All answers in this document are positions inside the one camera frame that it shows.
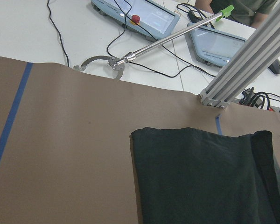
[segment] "red button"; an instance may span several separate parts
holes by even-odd
[[[140,17],[138,15],[133,15],[132,16],[132,21],[136,24],[140,22]]]

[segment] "sleeve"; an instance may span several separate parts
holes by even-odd
[[[270,14],[273,10],[274,5],[276,4],[277,0],[266,0],[257,10],[258,13],[262,14]]]

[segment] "black computer mouse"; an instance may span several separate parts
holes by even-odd
[[[272,71],[272,73],[278,75],[280,74],[280,61],[279,59],[276,59],[276,61],[274,61],[269,67],[269,70]]]

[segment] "olive shirt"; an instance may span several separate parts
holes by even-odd
[[[277,0],[213,0],[210,4],[214,13],[234,6],[231,16],[228,19],[250,26],[256,12],[269,14]]]

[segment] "blue and white device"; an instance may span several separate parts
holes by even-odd
[[[102,15],[108,15],[114,18],[117,22],[125,24],[125,14],[122,11],[128,12],[130,6],[124,0],[91,0],[91,5],[96,11],[99,11]],[[132,9],[128,13],[128,17],[132,18],[136,15],[140,18],[138,23],[148,32],[150,32],[156,40],[163,39],[169,36],[176,26],[179,16],[168,9],[156,4],[151,0],[126,0],[132,5]],[[129,30],[141,33],[146,36],[147,39],[155,41],[144,29],[137,26],[134,22],[131,22],[128,18],[126,20],[126,26]]]
[[[189,50],[194,47],[197,61],[218,67],[226,65],[246,42],[245,38],[209,27],[196,28],[185,36]]]

